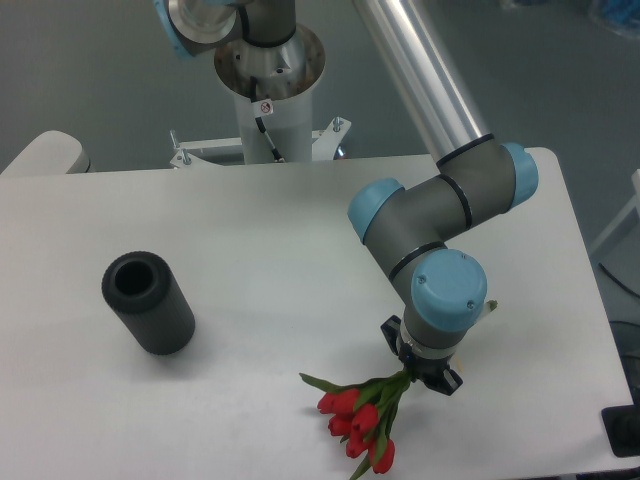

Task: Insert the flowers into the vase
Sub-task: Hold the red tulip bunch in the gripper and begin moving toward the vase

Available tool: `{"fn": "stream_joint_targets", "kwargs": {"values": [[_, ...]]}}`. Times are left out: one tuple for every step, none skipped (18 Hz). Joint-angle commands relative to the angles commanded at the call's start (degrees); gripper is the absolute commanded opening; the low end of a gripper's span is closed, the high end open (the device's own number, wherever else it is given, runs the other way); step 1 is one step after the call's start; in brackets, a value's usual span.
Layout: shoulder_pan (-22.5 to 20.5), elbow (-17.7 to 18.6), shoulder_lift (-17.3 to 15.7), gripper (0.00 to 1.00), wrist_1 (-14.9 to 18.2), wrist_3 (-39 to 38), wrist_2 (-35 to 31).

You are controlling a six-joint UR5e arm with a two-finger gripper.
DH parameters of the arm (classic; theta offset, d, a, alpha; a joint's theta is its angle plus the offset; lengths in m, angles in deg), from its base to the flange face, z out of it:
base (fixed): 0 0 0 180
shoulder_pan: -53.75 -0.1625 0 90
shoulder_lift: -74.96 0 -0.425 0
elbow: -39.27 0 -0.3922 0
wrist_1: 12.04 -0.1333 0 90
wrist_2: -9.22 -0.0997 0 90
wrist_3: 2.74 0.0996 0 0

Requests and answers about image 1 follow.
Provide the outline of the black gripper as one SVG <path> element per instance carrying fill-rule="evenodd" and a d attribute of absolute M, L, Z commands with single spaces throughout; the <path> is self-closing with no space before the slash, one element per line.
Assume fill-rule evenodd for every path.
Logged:
<path fill-rule="evenodd" d="M 422 381 L 428 389 L 443 395 L 453 395 L 463 385 L 463 380 L 447 364 L 447 358 L 430 359 L 415 353 L 409 343 L 402 338 L 398 340 L 400 326 L 401 319 L 396 315 L 390 316 L 380 326 L 393 355 L 398 356 L 412 377 Z"/>

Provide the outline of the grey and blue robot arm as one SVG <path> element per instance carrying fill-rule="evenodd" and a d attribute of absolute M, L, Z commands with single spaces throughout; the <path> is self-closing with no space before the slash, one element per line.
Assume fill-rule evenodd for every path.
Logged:
<path fill-rule="evenodd" d="M 390 349 L 413 379 L 450 395 L 462 381 L 449 361 L 481 317 L 487 279 L 447 242 L 528 200 L 538 169 L 522 146 L 498 143 L 476 113 L 422 3 L 355 7 L 438 172 L 411 188 L 375 181 L 351 200 L 348 217 L 405 306 L 383 324 Z M 294 2 L 158 1 L 155 10 L 175 53 L 213 53 L 246 163 L 309 162 L 328 151 L 328 136 L 312 134 L 310 99 L 325 52 Z"/>

